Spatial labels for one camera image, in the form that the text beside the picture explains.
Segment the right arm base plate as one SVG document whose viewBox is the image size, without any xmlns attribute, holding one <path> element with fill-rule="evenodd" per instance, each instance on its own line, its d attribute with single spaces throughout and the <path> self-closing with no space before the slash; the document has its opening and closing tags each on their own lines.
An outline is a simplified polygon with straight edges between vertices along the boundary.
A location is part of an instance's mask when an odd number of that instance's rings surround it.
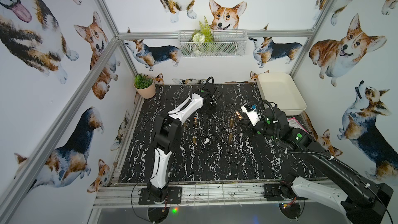
<svg viewBox="0 0 398 224">
<path fill-rule="evenodd" d="M 263 189 L 263 197 L 267 201 L 307 200 L 307 198 L 298 197 L 290 186 L 284 184 L 264 184 Z"/>
</svg>

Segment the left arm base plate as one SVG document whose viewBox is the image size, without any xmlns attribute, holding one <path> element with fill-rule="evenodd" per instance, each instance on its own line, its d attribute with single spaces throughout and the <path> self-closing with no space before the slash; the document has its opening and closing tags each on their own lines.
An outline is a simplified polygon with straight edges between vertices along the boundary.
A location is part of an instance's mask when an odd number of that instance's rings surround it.
<svg viewBox="0 0 398 224">
<path fill-rule="evenodd" d="M 139 205 L 180 204 L 182 197 L 181 187 L 165 187 L 164 189 L 144 188 L 140 192 Z"/>
</svg>

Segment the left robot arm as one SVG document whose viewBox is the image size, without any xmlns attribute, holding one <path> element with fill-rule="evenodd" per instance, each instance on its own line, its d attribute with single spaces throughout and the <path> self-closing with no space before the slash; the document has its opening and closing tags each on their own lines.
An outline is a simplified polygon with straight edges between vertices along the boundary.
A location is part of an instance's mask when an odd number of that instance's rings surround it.
<svg viewBox="0 0 398 224">
<path fill-rule="evenodd" d="M 218 96 L 214 78 L 208 77 L 199 89 L 191 91 L 189 96 L 175 109 L 166 114 L 157 115 L 154 119 L 151 134 L 151 146 L 154 148 L 154 166 L 147 184 L 150 198 L 163 202 L 167 196 L 171 156 L 175 144 L 181 141 L 182 126 L 192 114 L 200 109 L 208 110 Z"/>
</svg>

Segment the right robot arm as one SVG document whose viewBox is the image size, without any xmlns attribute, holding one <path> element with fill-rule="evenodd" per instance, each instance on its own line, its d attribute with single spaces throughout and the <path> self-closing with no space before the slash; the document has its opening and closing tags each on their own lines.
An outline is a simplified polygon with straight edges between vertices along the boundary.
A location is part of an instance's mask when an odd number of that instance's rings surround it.
<svg viewBox="0 0 398 224">
<path fill-rule="evenodd" d="M 290 173 L 279 184 L 282 198 L 316 201 L 342 213 L 352 224 L 380 224 L 390 214 L 391 187 L 365 179 L 325 151 L 306 131 L 290 126 L 286 114 L 275 103 L 267 100 L 255 105 L 245 103 L 235 114 L 237 125 L 248 135 L 273 141 L 283 153 L 302 157 L 337 185 L 337 188 L 327 187 Z"/>
</svg>

